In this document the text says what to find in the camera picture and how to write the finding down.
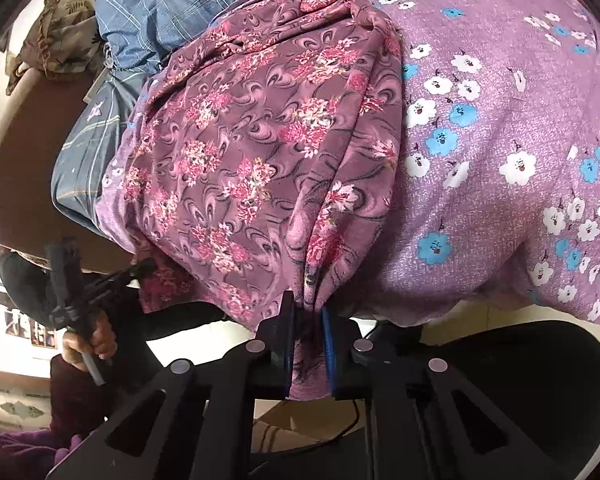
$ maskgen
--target blue plaid fabric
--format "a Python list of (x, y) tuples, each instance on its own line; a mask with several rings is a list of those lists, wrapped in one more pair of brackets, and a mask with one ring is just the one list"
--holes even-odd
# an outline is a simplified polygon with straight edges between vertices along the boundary
[(157, 73), (171, 52), (200, 35), (235, 0), (98, 0), (101, 37), (114, 64)]

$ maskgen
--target dark clothing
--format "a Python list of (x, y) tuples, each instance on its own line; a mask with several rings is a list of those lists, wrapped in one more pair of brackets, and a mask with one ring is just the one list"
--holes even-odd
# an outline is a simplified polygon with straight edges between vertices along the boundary
[[(84, 272), (84, 283), (99, 280), (96, 272)], [(46, 326), (53, 326), (49, 319), (56, 307), (56, 295), (51, 278), (46, 269), (25, 260), (18, 253), (10, 251), (0, 254), (0, 280), (11, 301), (23, 314)], [(204, 324), (227, 319), (218, 307), (211, 303), (197, 301), (170, 306), (151, 314), (143, 314), (138, 299), (138, 290), (126, 287), (105, 309), (110, 320), (117, 318), (118, 328), (122, 328), (123, 317), (133, 317), (134, 330), (142, 341), (161, 339), (182, 330), (190, 330)], [(114, 330), (120, 338), (121, 333)]]

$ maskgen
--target mauve patterned fabric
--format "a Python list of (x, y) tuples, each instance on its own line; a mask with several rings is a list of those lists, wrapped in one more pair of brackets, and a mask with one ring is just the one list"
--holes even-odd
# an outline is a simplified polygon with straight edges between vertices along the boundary
[[(263, 0), (177, 51), (141, 95), (96, 206), (110, 236), (158, 258), (145, 309), (199, 298), (255, 330), (291, 289), (319, 310), (381, 230), (401, 79), (394, 27), (368, 0)], [(308, 320), (302, 398), (327, 393), (319, 316)]]
[(409, 326), (480, 290), (600, 323), (599, 23), (576, 0), (373, 1), (407, 121), (381, 237), (332, 301)]

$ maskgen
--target metal rivet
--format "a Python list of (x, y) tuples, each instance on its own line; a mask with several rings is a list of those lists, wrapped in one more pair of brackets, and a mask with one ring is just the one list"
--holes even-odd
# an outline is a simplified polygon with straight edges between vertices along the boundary
[(432, 372), (437, 372), (440, 374), (442, 372), (446, 372), (448, 368), (449, 365), (446, 364), (446, 361), (444, 359), (439, 359), (435, 357), (431, 361), (429, 361), (429, 369)]
[(358, 352), (369, 352), (374, 347), (373, 341), (371, 339), (356, 339), (353, 342), (353, 348), (355, 348)]
[(247, 343), (246, 349), (247, 352), (251, 352), (252, 354), (259, 354), (265, 349), (266, 345), (264, 341), (260, 341), (259, 339), (252, 339)]
[(191, 368), (191, 364), (189, 364), (189, 361), (185, 361), (184, 359), (178, 359), (177, 361), (171, 363), (171, 371), (177, 375), (188, 372), (189, 368)]

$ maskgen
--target purple floral blanket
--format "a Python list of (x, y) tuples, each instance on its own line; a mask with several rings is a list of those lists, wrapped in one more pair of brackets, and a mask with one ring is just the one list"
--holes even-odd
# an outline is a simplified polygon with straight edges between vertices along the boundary
[[(135, 113), (98, 216), (157, 258), (145, 309), (204, 299), (254, 330), (285, 290), (314, 314), (379, 235), (400, 149), (400, 45), (368, 0), (262, 0), (177, 51)], [(319, 316), (308, 319), (302, 398), (326, 393)]]
[[(254, 329), (291, 288), (407, 326), (481, 292), (600, 323), (600, 24), (576, 0), (371, 1), (239, 0), (147, 87), (98, 204), (161, 258), (146, 307)], [(312, 328), (296, 397), (326, 392)]]

